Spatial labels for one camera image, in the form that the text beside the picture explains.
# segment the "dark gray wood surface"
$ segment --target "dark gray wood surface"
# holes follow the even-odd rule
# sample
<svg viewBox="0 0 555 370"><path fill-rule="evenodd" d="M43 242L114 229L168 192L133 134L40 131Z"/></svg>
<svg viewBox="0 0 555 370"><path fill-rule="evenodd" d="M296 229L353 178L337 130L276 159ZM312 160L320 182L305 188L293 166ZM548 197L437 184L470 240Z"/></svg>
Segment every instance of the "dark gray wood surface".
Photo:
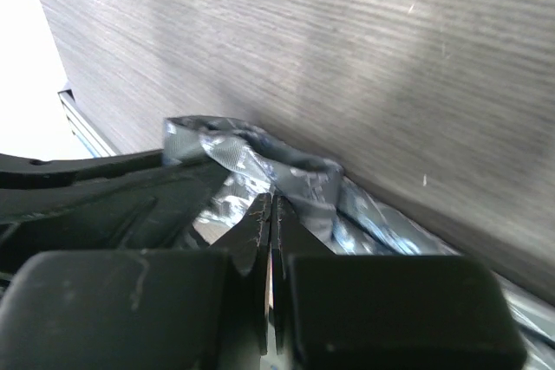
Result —
<svg viewBox="0 0 555 370"><path fill-rule="evenodd" d="M555 288L555 0L41 1L123 151L166 116L244 118Z"/></svg>

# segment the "crumpled foil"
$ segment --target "crumpled foil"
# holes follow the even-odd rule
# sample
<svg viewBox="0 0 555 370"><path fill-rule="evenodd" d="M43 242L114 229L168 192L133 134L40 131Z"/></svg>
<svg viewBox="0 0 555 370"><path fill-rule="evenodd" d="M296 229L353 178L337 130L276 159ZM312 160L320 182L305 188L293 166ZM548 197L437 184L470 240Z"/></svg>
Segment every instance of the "crumpled foil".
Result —
<svg viewBox="0 0 555 370"><path fill-rule="evenodd" d="M243 120L168 119L168 164L212 158L230 171L194 222L213 243L244 216L254 198L278 190L301 223L338 254L459 255L438 237L345 178L337 162L301 152ZM528 349L527 370L555 370L555 309L498 276Z"/></svg>

